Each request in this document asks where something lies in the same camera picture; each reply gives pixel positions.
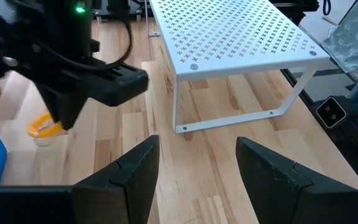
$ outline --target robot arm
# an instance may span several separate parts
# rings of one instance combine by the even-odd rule
[[[87,98],[117,106],[149,82],[145,71],[123,62],[132,45],[114,63],[92,57],[99,50],[92,16],[91,0],[0,0],[0,78],[14,70],[32,80],[64,129],[73,127]]]

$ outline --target wooden table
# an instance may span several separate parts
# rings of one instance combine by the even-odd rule
[[[152,21],[151,28],[156,29]],[[151,134],[160,135],[160,173],[149,223],[257,223],[234,154],[246,136],[290,159],[358,189],[358,176],[297,98],[281,117],[175,134],[173,73],[159,37],[147,38],[144,22],[132,23],[134,48],[127,63],[150,76],[149,90],[117,107],[92,99],[75,127],[39,147],[25,126],[45,111],[35,86],[12,73],[0,81],[0,137],[9,151],[3,185],[74,184],[100,170]],[[97,54],[110,62],[125,51],[117,23],[93,26]],[[184,82],[181,122],[277,107],[290,84],[279,71]]]

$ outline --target orange object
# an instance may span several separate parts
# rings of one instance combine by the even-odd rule
[[[60,122],[57,122],[51,126],[43,127],[43,125],[49,120],[52,120],[52,117],[50,113],[46,112],[28,125],[28,134],[35,138],[48,138],[55,136],[63,131],[63,126]]]

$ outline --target wooden surface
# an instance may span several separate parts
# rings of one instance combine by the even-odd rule
[[[152,21],[152,30],[157,30]],[[358,188],[358,177],[303,102],[285,116],[175,134],[173,75],[160,37],[147,38],[132,23],[134,48],[127,63],[146,70],[149,90],[117,107],[89,99],[75,127],[35,144],[26,125],[46,109],[35,86],[11,73],[0,81],[0,137],[9,154],[4,185],[74,184],[117,159],[151,134],[160,135],[160,173],[149,223],[257,223],[234,154],[246,136],[322,174]],[[124,26],[94,24],[96,56],[107,62],[126,49]],[[291,86],[278,72],[186,82],[180,87],[180,122],[194,122],[278,107]]]

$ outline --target white perforated shelf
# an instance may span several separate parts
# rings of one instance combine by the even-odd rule
[[[178,78],[302,67],[329,58],[267,0],[150,0]]]

